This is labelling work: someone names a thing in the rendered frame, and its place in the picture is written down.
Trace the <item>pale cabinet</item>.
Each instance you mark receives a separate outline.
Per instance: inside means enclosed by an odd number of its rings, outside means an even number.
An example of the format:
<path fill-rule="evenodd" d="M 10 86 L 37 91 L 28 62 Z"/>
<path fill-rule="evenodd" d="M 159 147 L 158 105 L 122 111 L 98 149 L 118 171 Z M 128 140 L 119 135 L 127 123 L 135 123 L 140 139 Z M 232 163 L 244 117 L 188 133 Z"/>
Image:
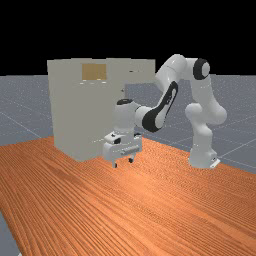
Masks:
<path fill-rule="evenodd" d="M 101 156 L 115 104 L 124 96 L 122 62 L 49 60 L 47 68 L 54 146 L 77 161 Z"/>

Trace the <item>pale cabinet drawer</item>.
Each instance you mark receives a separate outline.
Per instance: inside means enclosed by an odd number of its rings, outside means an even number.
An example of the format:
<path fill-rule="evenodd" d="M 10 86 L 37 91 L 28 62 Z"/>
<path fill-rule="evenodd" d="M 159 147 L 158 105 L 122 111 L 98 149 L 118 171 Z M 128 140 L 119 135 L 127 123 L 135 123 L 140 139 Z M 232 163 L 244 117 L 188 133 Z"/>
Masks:
<path fill-rule="evenodd" d="M 151 83 L 155 61 L 131 58 L 85 59 L 81 62 L 83 81 L 112 81 L 121 84 Z"/>

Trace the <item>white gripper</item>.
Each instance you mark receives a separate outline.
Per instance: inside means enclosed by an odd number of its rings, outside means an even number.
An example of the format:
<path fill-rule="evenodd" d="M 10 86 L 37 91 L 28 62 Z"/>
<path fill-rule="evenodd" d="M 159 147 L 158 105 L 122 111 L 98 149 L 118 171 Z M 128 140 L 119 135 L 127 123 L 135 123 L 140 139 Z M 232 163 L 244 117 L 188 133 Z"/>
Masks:
<path fill-rule="evenodd" d="M 134 162 L 137 152 L 142 151 L 142 135 L 140 133 L 111 132 L 104 137 L 103 157 L 112 162 L 112 167 L 117 168 L 116 160 L 129 156 L 129 163 Z"/>

